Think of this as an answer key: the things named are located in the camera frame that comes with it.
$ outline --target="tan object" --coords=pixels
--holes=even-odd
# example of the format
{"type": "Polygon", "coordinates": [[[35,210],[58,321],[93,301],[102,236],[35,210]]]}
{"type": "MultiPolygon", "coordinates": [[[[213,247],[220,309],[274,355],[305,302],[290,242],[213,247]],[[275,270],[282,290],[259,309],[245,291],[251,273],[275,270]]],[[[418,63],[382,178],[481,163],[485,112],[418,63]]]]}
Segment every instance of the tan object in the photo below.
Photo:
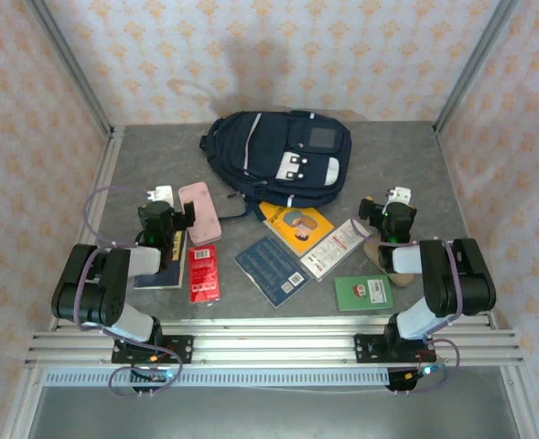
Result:
{"type": "Polygon", "coordinates": [[[388,273],[379,265],[379,246],[372,242],[365,242],[362,246],[364,254],[377,265],[377,268],[389,276],[389,279],[397,286],[407,286],[415,279],[415,274],[388,273]]]}

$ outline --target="red packet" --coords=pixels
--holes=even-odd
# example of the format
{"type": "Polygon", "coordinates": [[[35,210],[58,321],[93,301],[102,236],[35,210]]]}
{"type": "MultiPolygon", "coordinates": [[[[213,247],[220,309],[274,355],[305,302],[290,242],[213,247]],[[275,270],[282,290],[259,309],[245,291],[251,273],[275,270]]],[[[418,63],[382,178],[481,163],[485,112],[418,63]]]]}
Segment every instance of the red packet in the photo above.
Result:
{"type": "Polygon", "coordinates": [[[189,301],[209,302],[221,298],[215,245],[189,249],[189,301]]]}

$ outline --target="backpack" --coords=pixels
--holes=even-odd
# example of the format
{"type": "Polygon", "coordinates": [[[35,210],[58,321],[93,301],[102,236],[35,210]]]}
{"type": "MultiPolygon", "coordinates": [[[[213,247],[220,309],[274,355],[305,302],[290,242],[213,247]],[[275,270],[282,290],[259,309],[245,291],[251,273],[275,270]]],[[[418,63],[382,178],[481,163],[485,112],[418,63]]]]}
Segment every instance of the backpack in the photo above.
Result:
{"type": "Polygon", "coordinates": [[[216,121],[199,146],[251,210],[262,201],[289,208],[330,203],[344,185],[352,142],[342,123],[317,113],[237,112],[216,121]]]}

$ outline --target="pink case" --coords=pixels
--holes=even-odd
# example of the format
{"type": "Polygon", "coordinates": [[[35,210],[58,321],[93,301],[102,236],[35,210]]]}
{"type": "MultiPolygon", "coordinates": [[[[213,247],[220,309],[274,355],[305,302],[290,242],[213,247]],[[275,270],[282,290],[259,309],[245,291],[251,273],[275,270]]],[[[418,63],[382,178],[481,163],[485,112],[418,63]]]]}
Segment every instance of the pink case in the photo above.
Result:
{"type": "Polygon", "coordinates": [[[219,240],[222,236],[221,224],[206,183],[184,186],[178,191],[178,196],[182,206],[184,203],[194,202],[196,222],[193,227],[188,228],[192,242],[195,245],[204,245],[219,240]]]}

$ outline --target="orange patterned wall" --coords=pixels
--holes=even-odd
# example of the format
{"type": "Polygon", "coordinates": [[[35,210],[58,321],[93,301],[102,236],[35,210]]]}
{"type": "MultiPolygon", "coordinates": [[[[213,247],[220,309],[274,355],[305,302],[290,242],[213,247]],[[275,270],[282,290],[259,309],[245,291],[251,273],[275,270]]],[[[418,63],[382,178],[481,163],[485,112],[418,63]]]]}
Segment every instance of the orange patterned wall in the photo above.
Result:
{"type": "Polygon", "coordinates": [[[539,0],[520,2],[442,145],[539,390],[539,0]]]}
{"type": "Polygon", "coordinates": [[[22,0],[0,0],[0,432],[104,145],[22,0]]]}
{"type": "Polygon", "coordinates": [[[497,0],[48,1],[111,122],[434,120],[497,0]]]}

